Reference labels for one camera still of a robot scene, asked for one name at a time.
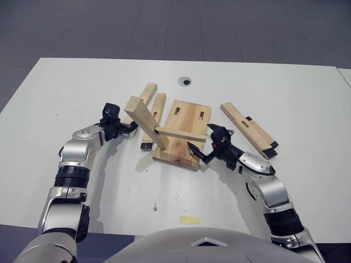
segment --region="floor tile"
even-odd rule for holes
[[[136,26],[129,45],[165,45],[167,27]]]
[[[308,42],[298,30],[273,31],[271,36],[278,48],[309,48]]]
[[[201,45],[201,30],[182,26],[170,26],[167,33],[167,45]]]
[[[76,23],[68,30],[67,34],[62,39],[64,43],[92,43],[98,36],[103,24],[97,22]]]
[[[20,46],[9,41],[0,41],[0,67],[9,66]]]
[[[126,59],[162,60],[165,54],[164,46],[130,46],[127,49]]]
[[[236,47],[203,47],[205,61],[243,62],[241,50]]]
[[[168,23],[169,9],[171,5],[166,1],[167,4],[155,4],[143,7],[140,11],[137,25],[139,26],[158,26],[166,25]]]
[[[316,52],[324,66],[351,68],[351,56],[341,52]]]
[[[133,33],[133,26],[104,25],[95,43],[127,45]]]
[[[257,10],[261,14],[286,14],[278,0],[264,0],[256,3]]]
[[[241,47],[273,48],[275,43],[266,29],[245,30],[236,29],[237,38]]]
[[[276,48],[241,48],[244,62],[283,63]]]
[[[200,5],[196,1],[175,1],[171,5],[170,26],[200,28]]]
[[[124,59],[127,53],[126,45],[95,44],[87,57],[96,59]]]
[[[232,26],[213,27],[210,25],[203,25],[202,42],[204,45],[239,45],[235,30]]]
[[[59,43],[52,54],[54,58],[87,58],[92,44],[90,43]]]
[[[25,45],[13,56],[11,67],[33,67],[39,58],[51,57],[56,49],[56,44]]]
[[[255,0],[227,0],[231,14],[257,14]]]
[[[13,262],[37,235],[36,228],[3,226],[0,232],[1,261]]]
[[[228,6],[223,0],[200,1],[201,25],[230,25]]]
[[[279,53],[287,64],[322,65],[310,48],[280,48]]]
[[[309,45],[312,47],[312,49],[316,51],[346,51],[344,43],[339,38],[326,36],[318,32],[303,33],[303,36],[307,40]]]
[[[5,68],[0,75],[0,97],[11,97],[30,70],[30,67]]]
[[[106,18],[106,25],[134,26],[140,13],[141,3],[137,5],[117,5]]]
[[[202,61],[202,47],[168,45],[166,46],[165,60]]]
[[[297,30],[295,23],[287,15],[262,15],[262,19],[270,32]]]

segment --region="rectangular slot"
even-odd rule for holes
[[[248,128],[248,125],[246,124],[246,122],[242,121],[241,122],[246,128]]]
[[[203,120],[203,116],[205,115],[205,113],[203,111],[200,112],[200,116],[199,116],[199,119],[200,120]]]

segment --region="white table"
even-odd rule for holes
[[[181,76],[192,85],[181,87]],[[174,99],[209,105],[210,123],[233,128],[233,144],[257,153],[219,105],[231,101],[250,115],[280,144],[271,162],[315,241],[351,242],[351,90],[336,68],[322,66],[41,59],[0,114],[0,224],[37,227],[62,145],[96,123],[106,102],[123,108],[149,82],[167,93],[161,125]],[[88,186],[89,231],[146,235],[183,227],[179,216],[188,215],[200,226],[269,238],[243,181],[223,162],[198,172],[154,162],[140,150],[142,137],[139,130],[99,152]]]
[[[351,88],[351,70],[347,68],[338,68],[338,70]]]

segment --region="silver robot arm segment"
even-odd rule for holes
[[[317,255],[317,262],[324,263],[308,229],[302,225],[285,186],[275,176],[272,165],[232,145],[230,138],[234,131],[216,124],[208,126],[213,130],[213,151],[207,156],[198,147],[188,143],[193,154],[206,164],[214,157],[223,160],[228,169],[243,177],[247,192],[261,204],[273,243],[299,254],[306,254],[306,249],[310,249]]]
[[[136,123],[120,122],[117,105],[107,103],[99,123],[73,133],[60,150],[59,170],[38,224],[39,236],[15,262],[77,262],[77,242],[89,226],[87,200],[89,174],[95,155],[111,139],[132,132]]]
[[[317,262],[324,263],[321,252],[308,229],[302,225],[283,183],[275,174],[264,175],[270,170],[270,163],[248,152],[241,155],[239,163],[243,165],[237,168],[237,172],[246,181],[250,196],[261,204],[272,243],[299,254],[306,254],[310,250],[310,253],[317,255]]]

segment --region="pine wood piece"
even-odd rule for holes
[[[165,105],[165,102],[166,102],[166,93],[156,93],[156,97],[155,97],[154,104],[152,106],[151,114],[153,115],[153,117],[157,123],[159,123],[161,120],[161,116],[162,116],[163,107]],[[152,140],[152,138],[150,136],[148,136],[147,133],[145,133],[144,137],[143,137],[142,144],[150,143],[151,147],[152,147],[153,142],[154,141]]]
[[[235,126],[250,141],[255,149],[266,159],[275,156],[276,152],[260,135],[252,124],[230,102],[224,103],[220,109],[228,116]]]
[[[211,107],[209,106],[174,100],[165,128],[205,135],[210,113]],[[163,150],[160,147],[156,147],[153,158],[180,167],[197,170],[199,168],[199,158],[190,154],[187,144],[189,140],[174,137],[168,137],[168,139],[167,148]],[[190,142],[199,149],[203,147],[203,142]]]
[[[157,91],[157,84],[156,83],[149,83],[146,85],[144,91],[140,95],[141,100],[144,102],[144,104],[147,106],[154,95],[154,93]],[[123,123],[130,124],[132,122],[132,118],[130,116],[127,116],[124,118]]]
[[[174,130],[164,127],[155,127],[155,131],[159,134],[181,138],[185,140],[191,141],[199,141],[199,142],[206,142],[206,135],[203,134],[195,134],[195,133],[188,133],[187,131],[184,132],[182,130]]]
[[[270,144],[273,148],[278,146],[278,143],[255,122],[250,116],[247,116],[245,119],[255,128],[255,130],[262,136],[263,140],[265,140],[268,144]]]
[[[132,96],[127,102],[124,111],[140,126],[152,140],[162,149],[168,145],[168,138],[165,135],[157,134],[155,127],[158,123],[155,121],[153,115],[145,106],[141,98]]]

